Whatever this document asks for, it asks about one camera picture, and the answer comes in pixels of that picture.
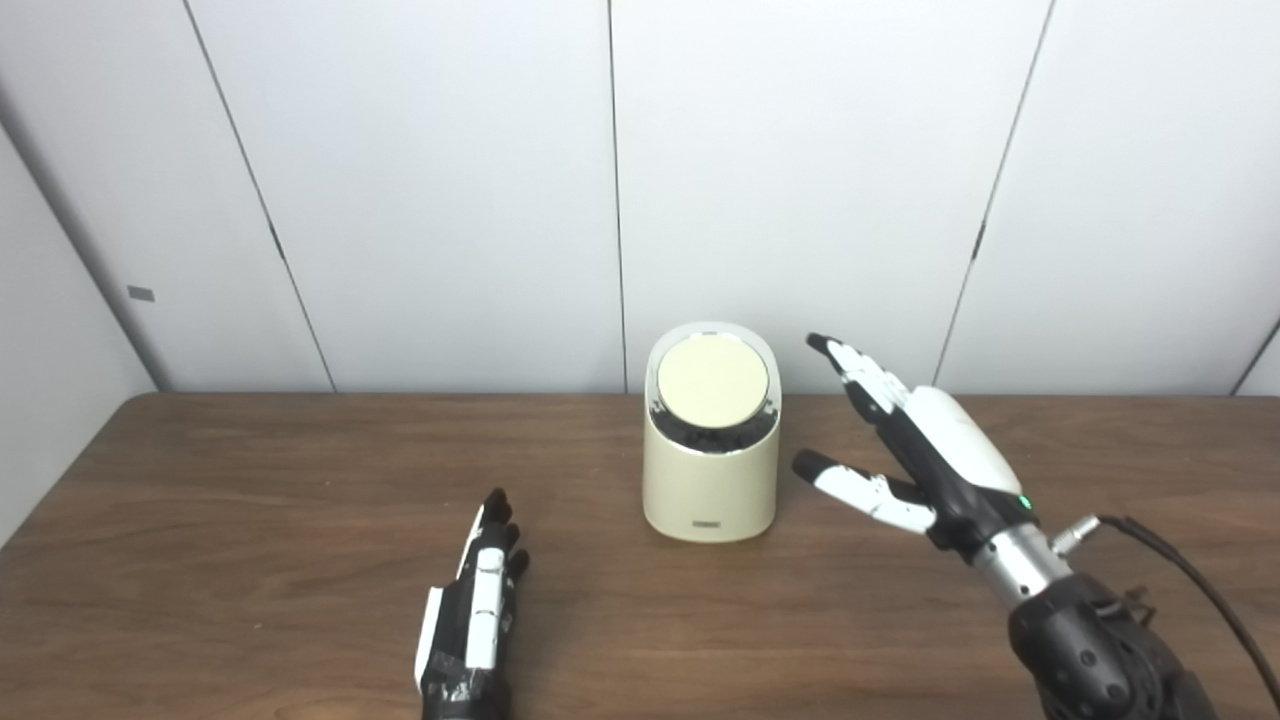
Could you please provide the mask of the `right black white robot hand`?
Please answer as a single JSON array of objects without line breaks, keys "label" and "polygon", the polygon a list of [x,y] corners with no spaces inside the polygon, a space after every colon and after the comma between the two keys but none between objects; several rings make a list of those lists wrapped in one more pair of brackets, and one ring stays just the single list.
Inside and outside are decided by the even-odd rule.
[{"label": "right black white robot hand", "polygon": [[1000,533],[1037,524],[1009,461],[951,395],[932,386],[910,388],[835,337],[810,333],[806,343],[829,361],[855,413],[909,478],[803,448],[792,460],[800,479],[877,521],[925,536],[965,562]]}]

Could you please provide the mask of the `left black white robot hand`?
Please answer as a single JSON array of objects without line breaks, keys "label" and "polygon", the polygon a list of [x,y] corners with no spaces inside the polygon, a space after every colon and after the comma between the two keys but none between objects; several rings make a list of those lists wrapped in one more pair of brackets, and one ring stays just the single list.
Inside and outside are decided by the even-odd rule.
[{"label": "left black white robot hand", "polygon": [[530,565],[504,489],[476,512],[453,582],[428,593],[413,675],[424,719],[509,719],[506,660]]}]

